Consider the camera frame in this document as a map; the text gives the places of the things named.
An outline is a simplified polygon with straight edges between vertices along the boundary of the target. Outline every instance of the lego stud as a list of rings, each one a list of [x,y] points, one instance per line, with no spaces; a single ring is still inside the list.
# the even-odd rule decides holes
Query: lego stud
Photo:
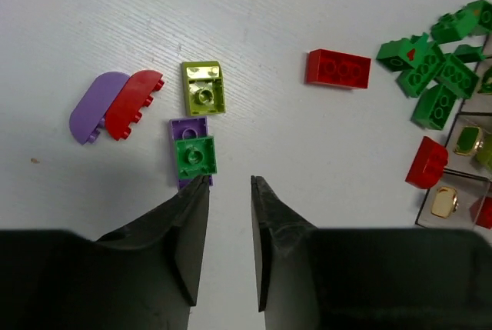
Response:
[[[323,71],[326,75],[333,75],[337,71],[337,65],[334,60],[326,61],[323,65]]]
[[[437,217],[448,218],[458,209],[457,191],[449,186],[441,186],[434,197],[430,212]]]
[[[436,109],[434,109],[433,115],[435,119],[439,120],[444,117],[444,111],[441,107],[437,107]]]
[[[199,105],[207,105],[214,101],[214,93],[208,89],[202,89],[195,94],[196,101]]]
[[[343,76],[347,76],[348,72],[349,72],[348,65],[342,62],[338,67],[338,74],[343,77]]]
[[[140,121],[140,119],[141,119],[141,112],[137,112],[137,114],[133,118],[133,122],[136,124],[137,122]]]
[[[480,20],[482,20],[484,24],[487,24],[490,20],[492,20],[492,13],[490,13],[490,11],[484,11],[480,17]]]
[[[390,65],[394,66],[395,68],[400,67],[403,65],[403,61],[397,58],[392,58],[390,59]]]
[[[89,143],[91,143],[91,144],[92,144],[93,142],[95,142],[95,141],[96,141],[96,139],[98,138],[99,134],[100,134],[99,130],[94,130],[94,131],[93,131],[93,132],[89,135],[89,137],[88,137],[87,141],[88,141]]]
[[[441,107],[447,107],[449,105],[449,97],[447,95],[442,95],[439,99],[439,104]]]
[[[190,147],[187,151],[186,151],[186,161],[190,164],[190,165],[196,165],[198,163],[201,163],[203,161],[203,153],[201,153],[198,149],[196,149],[195,147]]]
[[[151,96],[148,96],[147,99],[145,99],[144,106],[148,107],[149,105],[151,105],[153,100],[154,99]]]
[[[123,135],[121,137],[126,140],[128,139],[128,136],[130,136],[130,133],[131,133],[131,129],[126,128],[126,130],[123,132]]]
[[[157,90],[161,90],[161,88],[164,86],[164,82],[162,80],[159,80],[158,83],[154,87],[154,92]]]
[[[456,72],[456,69],[454,68],[454,66],[452,65],[448,65],[446,66],[446,68],[444,69],[444,74],[450,78],[454,75],[454,73]]]
[[[211,67],[210,71],[208,72],[210,76],[217,76],[218,75],[218,67]]]
[[[181,133],[181,137],[183,139],[197,138],[198,137],[198,133],[193,128],[186,128]]]
[[[429,68],[429,65],[426,65],[425,63],[423,63],[422,65],[418,66],[418,71],[422,74],[422,75],[427,75],[429,73],[431,69]]]
[[[361,67],[358,65],[352,66],[351,76],[352,78],[360,78],[362,74]]]
[[[409,82],[412,85],[419,85],[422,81],[422,75],[421,74],[413,74],[409,78]]]
[[[435,65],[437,63],[437,57],[435,55],[426,55],[424,61],[428,65]]]

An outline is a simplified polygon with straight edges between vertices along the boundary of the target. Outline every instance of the purple lego brick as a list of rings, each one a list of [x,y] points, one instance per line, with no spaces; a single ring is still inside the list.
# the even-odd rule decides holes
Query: purple lego brick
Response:
[[[208,136],[207,118],[176,118],[169,122],[172,140]]]
[[[123,89],[129,75],[106,72],[99,75],[70,115],[70,132],[80,144],[93,143],[105,124],[105,113]]]
[[[212,177],[209,177],[210,182],[208,183],[210,186],[214,184]],[[193,179],[190,180],[178,180],[178,189],[183,189],[186,185],[188,185]]]

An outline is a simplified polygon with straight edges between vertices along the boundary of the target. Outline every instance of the lime green lego brick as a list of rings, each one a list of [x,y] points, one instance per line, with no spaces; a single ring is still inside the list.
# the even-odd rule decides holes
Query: lime green lego brick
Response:
[[[457,96],[445,85],[426,89],[415,107],[412,121],[424,128],[442,130]]]
[[[471,10],[478,19],[477,26],[471,32],[472,35],[486,35],[492,32],[492,5],[486,0],[468,3],[466,9]]]
[[[180,180],[217,173],[214,138],[212,136],[177,140],[175,151]]]
[[[189,116],[225,113],[222,68],[217,61],[183,62],[181,70]]]
[[[392,72],[417,68],[427,51],[428,38],[428,34],[413,35],[411,40],[402,38],[398,41],[384,43],[376,59]]]
[[[458,98],[471,98],[478,76],[452,53],[444,55],[446,63],[436,75],[436,81],[446,85]]]
[[[492,135],[487,135],[482,144],[482,148],[475,155],[475,158],[483,166],[490,168],[492,162]]]
[[[472,47],[468,44],[458,45],[453,54],[463,63],[482,62],[485,55],[482,52],[483,47]]]
[[[492,67],[489,67],[482,76],[481,87],[478,90],[481,94],[492,94]]]
[[[478,17],[470,9],[461,9],[452,15],[447,13],[430,28],[430,35],[438,44],[457,42],[478,26]]]
[[[431,42],[428,46],[424,61],[413,70],[403,71],[397,78],[397,83],[409,97],[419,97],[446,61],[438,44]]]
[[[474,155],[479,149],[484,137],[484,131],[478,126],[465,126],[461,129],[460,137],[453,152],[457,155]]]

